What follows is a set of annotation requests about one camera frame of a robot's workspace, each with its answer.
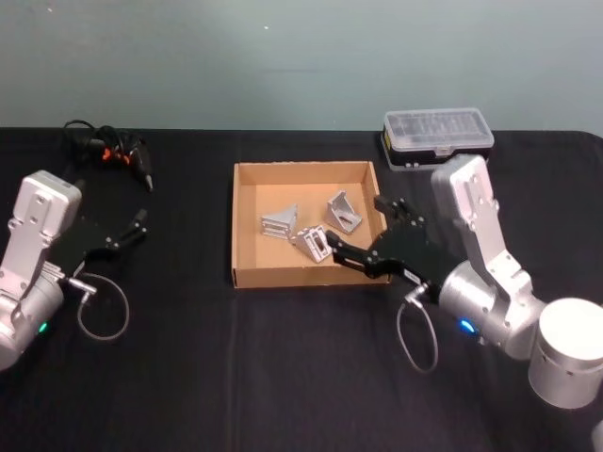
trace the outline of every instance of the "black table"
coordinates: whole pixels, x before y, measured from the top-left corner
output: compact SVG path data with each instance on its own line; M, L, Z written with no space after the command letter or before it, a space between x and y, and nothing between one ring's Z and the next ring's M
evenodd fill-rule
M132 319L93 343L67 302L0 376L0 450L587 451L601 397L567 412L531 390L528 363L476 345L432 309L441 361L422 376L400 352L394 314L408 286L236 291L230 281L233 165L373 160L382 193L405 196L430 235L429 175L396 174L366 132L143 131L156 193L88 171L81 212L118 228L141 207L151 234L115 270ZM603 300L603 140L498 132L489 169L507 244L544 300ZM0 221L21 179L60 172L59 133L0 130ZM0 229L0 246L8 240ZM407 334L426 354L420 323Z

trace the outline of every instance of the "teal wall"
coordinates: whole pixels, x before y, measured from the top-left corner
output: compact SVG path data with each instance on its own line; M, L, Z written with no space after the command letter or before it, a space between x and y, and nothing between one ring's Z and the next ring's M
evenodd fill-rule
M477 106L603 135L603 3L2 0L0 125L378 129Z

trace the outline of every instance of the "open cardboard box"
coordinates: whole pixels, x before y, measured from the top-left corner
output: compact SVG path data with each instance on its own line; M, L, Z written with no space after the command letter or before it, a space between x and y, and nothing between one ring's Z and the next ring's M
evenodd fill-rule
M284 162L235 165L233 188L232 271L235 287L387 283L340 266L329 256L316 264L286 240L261 234L260 218L298 205L295 232L322 224L327 201L339 190L362 222L351 234L335 230L351 245L368 248L386 229L373 208L379 194L372 162Z

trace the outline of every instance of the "blue led light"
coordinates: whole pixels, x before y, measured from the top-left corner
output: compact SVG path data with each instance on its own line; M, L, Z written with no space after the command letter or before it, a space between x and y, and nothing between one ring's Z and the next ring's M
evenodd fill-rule
M475 334L477 332L475 327L473 325L471 325L471 322L469 322L468 320L462 319L459 322L459 325L461 326L461 330L463 330L465 332L469 332L471 334Z

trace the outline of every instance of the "gray cable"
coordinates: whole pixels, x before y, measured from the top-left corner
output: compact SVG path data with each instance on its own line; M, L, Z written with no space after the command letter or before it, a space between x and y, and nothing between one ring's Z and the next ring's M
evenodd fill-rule
M130 323L130 303L128 303L127 296L122 291L122 288L119 287L115 282L113 282L109 278L106 278L101 275L97 275L96 273L87 273L87 272L79 273L79 276L80 277L89 277L89 278L98 278L99 280L105 281L106 283L110 283L111 285L113 285L113 287L115 287L118 290L118 292L122 295L123 308L125 310L125 319L123 321L123 326L120 328L120 330L117 331L115 334L111 334L110 336L99 336L98 334L94 334L92 331L90 331L88 328L86 328L86 326L84 326L84 322L82 321L82 312L84 311L84 306L86 305L86 302L82 302L82 303L80 303L79 308L77 308L77 325L79 325L80 330L82 332L84 332L84 334L86 334L89 338L94 339L96 341L107 342L107 341L113 341L113 340L117 339L127 330L128 324Z
M429 374L430 372L433 371L433 369L435 369L435 367L437 366L438 359L439 359L437 336L435 335L435 329L433 328L433 324L432 324L430 315L425 310L425 307L423 306L423 304L420 301L410 297L410 295L411 294L409 294L409 296L407 296L405 299L402 300L402 303L399 305L399 308L398 308L398 314L396 315L396 328L398 330L398 339L399 339L400 344L402 345L402 348L404 349L404 353L406 353L406 357L408 358L408 361L410 362L410 364L414 368L414 370L416 370L417 372L420 372L421 374ZM411 355L411 352L409 351L408 347L406 346L404 337L402 336L402 328L401 328L399 322L402 317L402 312L404 311L404 308L406 308L407 304L411 304L411 305L415 306L423 314L423 316L425 317L425 322L427 323L427 326L429 327L430 333L432 335L433 362L432 362L432 365L430 365L428 368L420 367L415 362L415 360L413 359L413 356Z

